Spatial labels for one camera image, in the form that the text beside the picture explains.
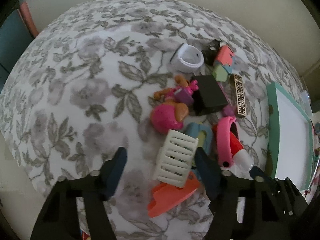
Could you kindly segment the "coral pink foam block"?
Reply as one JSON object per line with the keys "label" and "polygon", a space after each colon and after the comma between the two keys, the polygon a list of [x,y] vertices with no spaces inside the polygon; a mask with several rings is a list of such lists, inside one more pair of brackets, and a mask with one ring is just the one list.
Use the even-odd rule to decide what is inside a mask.
{"label": "coral pink foam block", "polygon": [[229,46],[224,45],[218,51],[214,64],[221,64],[223,66],[231,66],[233,63],[234,53]]}

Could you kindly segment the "pink ball doll toy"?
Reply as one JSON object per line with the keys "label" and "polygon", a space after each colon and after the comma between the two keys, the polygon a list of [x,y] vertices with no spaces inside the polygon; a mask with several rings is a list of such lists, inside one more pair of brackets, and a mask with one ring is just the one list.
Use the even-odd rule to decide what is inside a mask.
{"label": "pink ball doll toy", "polygon": [[161,104],[152,110],[150,121],[155,130],[162,134],[167,134],[171,129],[183,128],[189,108],[194,103],[193,93],[199,90],[196,80],[188,81],[182,75],[176,75],[174,80],[174,88],[165,88],[153,94],[153,98],[161,101]]}

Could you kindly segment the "black small clip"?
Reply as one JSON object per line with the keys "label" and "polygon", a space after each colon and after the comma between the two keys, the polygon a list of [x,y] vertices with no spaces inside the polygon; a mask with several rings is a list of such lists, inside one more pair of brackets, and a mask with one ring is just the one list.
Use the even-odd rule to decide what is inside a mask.
{"label": "black small clip", "polygon": [[220,50],[221,40],[212,40],[209,43],[205,44],[202,49],[202,54],[204,58],[204,63],[206,65],[212,66],[213,62]]}

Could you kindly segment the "gold patterned harmonica bar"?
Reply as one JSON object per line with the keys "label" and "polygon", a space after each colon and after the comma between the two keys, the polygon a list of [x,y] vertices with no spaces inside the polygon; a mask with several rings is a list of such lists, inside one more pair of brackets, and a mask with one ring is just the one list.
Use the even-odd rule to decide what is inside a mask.
{"label": "gold patterned harmonica bar", "polygon": [[233,74],[233,79],[236,96],[236,113],[243,118],[247,115],[244,84],[242,77],[238,74]]}

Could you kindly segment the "pink rolled mat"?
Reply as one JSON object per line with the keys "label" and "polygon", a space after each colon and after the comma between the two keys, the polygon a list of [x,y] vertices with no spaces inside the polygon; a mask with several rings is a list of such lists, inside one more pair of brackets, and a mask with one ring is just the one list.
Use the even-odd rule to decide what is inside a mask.
{"label": "pink rolled mat", "polygon": [[39,34],[39,32],[36,28],[35,23],[33,22],[33,18],[31,16],[31,13],[26,1],[21,3],[19,11],[20,11],[22,20],[25,23],[26,27],[28,28],[29,32],[33,37],[36,37]]}

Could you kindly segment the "green foam piece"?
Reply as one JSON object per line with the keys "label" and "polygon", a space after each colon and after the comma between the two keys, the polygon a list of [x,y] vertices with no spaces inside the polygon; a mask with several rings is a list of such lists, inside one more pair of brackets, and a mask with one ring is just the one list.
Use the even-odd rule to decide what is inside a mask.
{"label": "green foam piece", "polygon": [[212,75],[217,82],[226,82],[229,78],[229,72],[221,64],[214,66]]}

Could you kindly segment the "floral grey white blanket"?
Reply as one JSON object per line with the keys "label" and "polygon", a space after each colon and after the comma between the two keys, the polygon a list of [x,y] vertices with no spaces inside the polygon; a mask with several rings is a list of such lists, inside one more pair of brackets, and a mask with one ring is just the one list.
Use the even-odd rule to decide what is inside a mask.
{"label": "floral grey white blanket", "polygon": [[220,39],[235,53],[247,115],[241,142],[264,168],[266,87],[279,83],[297,102],[295,68],[259,36],[211,10],[176,0],[95,0],[67,10],[24,51],[1,92],[1,133],[34,188],[47,196],[60,176],[81,178],[125,147],[128,161],[105,209],[119,239],[202,239],[212,221],[195,193],[149,218],[156,155],[165,136],[150,123],[154,92],[174,87],[170,59],[183,43]]}

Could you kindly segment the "cream hair claw clip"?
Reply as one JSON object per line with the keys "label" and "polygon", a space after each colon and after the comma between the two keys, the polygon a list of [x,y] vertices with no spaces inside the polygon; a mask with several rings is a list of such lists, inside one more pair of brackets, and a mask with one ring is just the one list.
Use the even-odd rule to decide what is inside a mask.
{"label": "cream hair claw clip", "polygon": [[159,149],[153,179],[183,188],[191,171],[199,140],[176,130],[169,130]]}

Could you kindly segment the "orange plastic toy piece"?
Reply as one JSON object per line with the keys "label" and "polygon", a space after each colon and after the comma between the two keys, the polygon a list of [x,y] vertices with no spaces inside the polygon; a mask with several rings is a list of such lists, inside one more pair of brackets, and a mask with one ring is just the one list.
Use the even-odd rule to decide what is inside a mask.
{"label": "orange plastic toy piece", "polygon": [[147,205],[148,216],[157,217],[191,197],[199,188],[200,182],[190,171],[183,188],[160,183],[151,190],[151,201]]}

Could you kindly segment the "white wrist band cuff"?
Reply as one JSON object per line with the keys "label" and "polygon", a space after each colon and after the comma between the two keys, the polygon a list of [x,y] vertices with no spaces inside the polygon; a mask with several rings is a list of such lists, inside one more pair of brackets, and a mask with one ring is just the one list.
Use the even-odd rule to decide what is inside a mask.
{"label": "white wrist band cuff", "polygon": [[180,72],[193,73],[204,64],[204,56],[196,47],[182,43],[172,55],[170,64]]}

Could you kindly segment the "pink plastic bracelet band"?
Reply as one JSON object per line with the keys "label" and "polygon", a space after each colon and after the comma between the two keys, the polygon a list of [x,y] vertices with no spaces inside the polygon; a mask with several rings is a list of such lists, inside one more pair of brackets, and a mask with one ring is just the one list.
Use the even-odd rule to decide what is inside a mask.
{"label": "pink plastic bracelet band", "polygon": [[234,164],[232,159],[233,155],[231,152],[231,127],[234,125],[235,131],[238,132],[236,126],[236,117],[226,116],[219,120],[216,129],[216,147],[218,155],[218,164],[221,167],[230,167]]}

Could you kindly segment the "red white glue bottle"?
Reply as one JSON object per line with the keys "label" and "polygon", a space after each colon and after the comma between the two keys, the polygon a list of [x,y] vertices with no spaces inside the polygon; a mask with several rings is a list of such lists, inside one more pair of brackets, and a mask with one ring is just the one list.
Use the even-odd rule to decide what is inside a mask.
{"label": "red white glue bottle", "polygon": [[232,131],[230,133],[230,136],[231,136],[231,152],[233,155],[232,159],[234,161],[233,165],[236,165],[238,168],[240,168],[244,172],[248,172],[253,167],[253,164],[254,164],[253,159],[251,158],[249,153],[245,150],[244,146],[239,141],[238,137]]}

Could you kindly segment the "black rectangular box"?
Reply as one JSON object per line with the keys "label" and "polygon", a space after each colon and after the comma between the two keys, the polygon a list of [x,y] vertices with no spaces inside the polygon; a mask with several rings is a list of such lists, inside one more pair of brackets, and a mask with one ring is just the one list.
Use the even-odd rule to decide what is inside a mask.
{"label": "black rectangular box", "polygon": [[219,112],[228,105],[228,101],[219,84],[212,75],[192,76],[197,81],[198,90],[193,92],[193,111],[196,116]]}

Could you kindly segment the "purple toy piece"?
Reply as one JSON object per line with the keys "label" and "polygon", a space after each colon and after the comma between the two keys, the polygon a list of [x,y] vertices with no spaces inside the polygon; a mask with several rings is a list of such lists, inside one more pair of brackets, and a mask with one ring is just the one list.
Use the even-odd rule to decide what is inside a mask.
{"label": "purple toy piece", "polygon": [[235,116],[236,103],[231,85],[227,82],[220,82],[219,85],[228,102],[222,110],[223,116]]}

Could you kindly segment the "teal rimmed white tray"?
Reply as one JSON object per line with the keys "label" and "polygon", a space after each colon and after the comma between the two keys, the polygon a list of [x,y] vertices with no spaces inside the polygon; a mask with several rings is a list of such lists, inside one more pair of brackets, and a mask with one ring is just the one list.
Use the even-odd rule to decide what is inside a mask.
{"label": "teal rimmed white tray", "polygon": [[272,82],[266,88],[271,177],[290,178],[300,191],[306,190],[316,166],[311,120],[280,84]]}

